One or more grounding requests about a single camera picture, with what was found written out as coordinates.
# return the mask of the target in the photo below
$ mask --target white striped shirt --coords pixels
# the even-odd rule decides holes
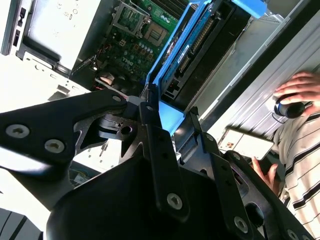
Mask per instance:
[[[273,141],[285,165],[280,199],[320,240],[320,113],[289,119],[275,132]]]

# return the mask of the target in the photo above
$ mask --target circuit component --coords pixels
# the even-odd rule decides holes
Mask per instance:
[[[157,4],[160,8],[167,11],[171,16],[173,16],[176,19],[179,19],[182,14],[184,13],[184,10],[187,7],[187,4],[189,3],[188,0],[151,0],[153,3]]]
[[[148,28],[148,31],[145,33],[144,38],[158,47],[165,39],[167,33],[167,30],[165,30],[163,27],[152,22]]]
[[[126,41],[124,40],[124,39],[122,39],[120,42],[119,42],[119,45],[121,46],[121,47],[123,47],[124,45],[126,45]]]
[[[99,61],[143,83],[178,20],[152,0],[121,0],[114,10]]]
[[[141,30],[143,26],[150,23],[150,16],[143,9],[130,1],[130,4],[121,2],[115,9],[113,16],[113,26],[124,30],[125,32],[142,38]]]
[[[211,29],[211,27],[214,24],[214,20],[212,20],[211,18],[209,18],[209,20],[207,21],[206,25],[204,26],[203,30],[201,31],[201,33],[199,34],[199,36],[197,37],[195,43],[193,44],[192,48],[191,48],[191,52],[194,54],[198,47],[200,46],[200,44],[203,42],[203,40],[205,39],[205,36],[207,35],[207,33],[209,32],[209,30]]]

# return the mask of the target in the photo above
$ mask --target person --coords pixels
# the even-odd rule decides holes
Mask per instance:
[[[285,166],[284,185],[275,180],[277,164],[266,175],[254,157],[252,166],[310,234],[320,240],[320,74],[297,73],[277,88],[274,96],[287,94],[295,95],[283,99],[282,104],[307,104],[301,117],[288,119],[273,135],[273,150]]]

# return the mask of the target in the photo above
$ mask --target metal frame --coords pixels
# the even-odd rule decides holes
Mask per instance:
[[[215,125],[216,122],[220,122],[224,121],[223,126],[226,127],[228,125],[232,125],[232,121],[230,122],[230,118],[223,118],[222,116],[227,116],[227,110],[231,113],[232,109],[234,109],[234,103],[236,103],[236,101],[238,101],[237,99],[239,99],[239,103],[242,104],[244,103],[240,100],[240,96],[242,96],[242,98],[244,97],[245,93],[245,97],[246,99],[248,98],[248,91],[250,90],[250,85],[256,81],[258,85],[261,86],[261,83],[266,83],[267,79],[272,78],[275,79],[277,78],[276,75],[273,75],[273,73],[275,71],[277,71],[277,69],[279,68],[279,66],[281,66],[281,61],[279,61],[280,55],[282,55],[284,58],[283,60],[286,60],[288,58],[288,55],[286,54],[285,50],[288,49],[288,47],[286,47],[288,45],[289,42],[291,42],[294,37],[298,34],[299,31],[301,31],[301,29],[308,29],[309,27],[306,26],[306,23],[309,22],[311,20],[311,18],[318,12],[320,8],[320,2],[316,1],[316,0],[309,0],[309,1],[303,1],[300,6],[298,7],[298,9],[296,9],[295,11],[293,11],[293,13],[290,15],[290,22],[286,25],[286,27],[284,29],[281,30],[281,34],[279,34],[279,32],[275,32],[274,34],[277,34],[277,38],[274,39],[272,41],[272,36],[269,38],[269,40],[267,40],[266,46],[262,46],[261,47],[261,51],[257,53],[256,58],[254,57],[253,60],[250,61],[251,66],[243,73],[243,75],[240,77],[241,73],[239,73],[239,77],[238,79],[236,79],[234,82],[231,83],[232,87],[229,88],[229,91],[227,93],[225,93],[219,100],[219,102],[214,106],[213,110],[207,115],[207,117],[204,119],[204,121],[202,122],[201,126],[203,127],[204,130],[208,131],[213,125]],[[305,60],[310,57],[310,49],[308,51],[306,51],[306,58]],[[270,71],[270,69],[267,68],[267,66],[272,67],[275,71]],[[291,68],[290,72],[286,71],[286,76],[280,74],[280,72],[278,71],[277,74],[282,81],[285,81],[286,79],[288,79],[295,71],[299,70],[298,69],[299,66],[297,66],[295,69]],[[279,79],[278,82],[276,82],[275,84],[271,84],[270,88],[275,89],[280,83],[281,83],[281,79]],[[264,86],[264,88],[266,86],[270,85],[270,81],[268,81],[268,83],[266,83],[266,85]],[[270,98],[272,94],[272,90],[270,90],[270,92],[268,93],[268,96],[265,96],[264,100],[267,100]],[[254,102],[249,103],[250,106],[254,103],[257,103],[258,100],[254,99]],[[216,127],[212,127],[210,130],[210,133],[215,132],[215,137],[219,138],[218,135],[222,134],[221,132],[221,128],[222,125],[220,124],[219,127],[218,125],[216,125]],[[262,131],[262,132],[257,132],[258,135],[260,134],[265,134],[266,136],[268,134],[270,134],[272,131],[271,130],[266,130],[266,131]]]
[[[171,136],[161,126],[158,103],[158,87],[149,84],[147,101],[138,105],[105,89],[0,114],[0,147],[7,154],[0,166],[15,172],[52,210],[47,239],[181,239],[196,234],[262,240],[246,211],[247,201],[261,208],[267,239],[289,239],[292,232],[312,239],[238,153],[221,155],[193,112],[187,116],[191,124],[184,126],[193,134],[187,144],[185,139],[177,144],[192,153],[178,164]],[[13,124],[24,127],[6,131]],[[122,164],[66,189],[66,170],[74,155],[108,138],[122,141]],[[126,231],[119,231],[123,226]]]

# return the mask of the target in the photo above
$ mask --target blue drive bay bracket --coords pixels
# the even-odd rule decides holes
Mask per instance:
[[[261,0],[232,0],[233,3],[247,11],[249,14],[255,18],[260,18],[267,11],[267,6]],[[214,0],[190,0],[185,11],[183,12],[177,26],[175,27],[173,33],[171,34],[169,40],[165,44],[161,54],[155,61],[153,67],[146,77],[146,83],[149,82],[152,72],[155,70],[157,64],[161,61],[162,57],[166,54],[168,46],[171,44],[173,37],[176,35],[179,26],[182,24],[183,19],[186,17],[191,6],[196,4],[197,8],[185,26],[181,36],[176,42],[170,55],[167,57],[166,61],[162,65],[158,74],[156,75],[153,83],[158,86],[159,96],[161,96],[162,84],[164,81],[168,80],[175,69],[178,67],[181,58],[185,54],[184,50],[188,48],[188,45],[192,45],[197,39],[197,33],[199,33],[206,22],[207,18],[210,16],[210,8],[215,4]],[[171,106],[170,104],[159,100],[159,114],[161,119],[162,128],[167,130],[171,135],[177,130],[179,125],[185,119],[185,113]]]

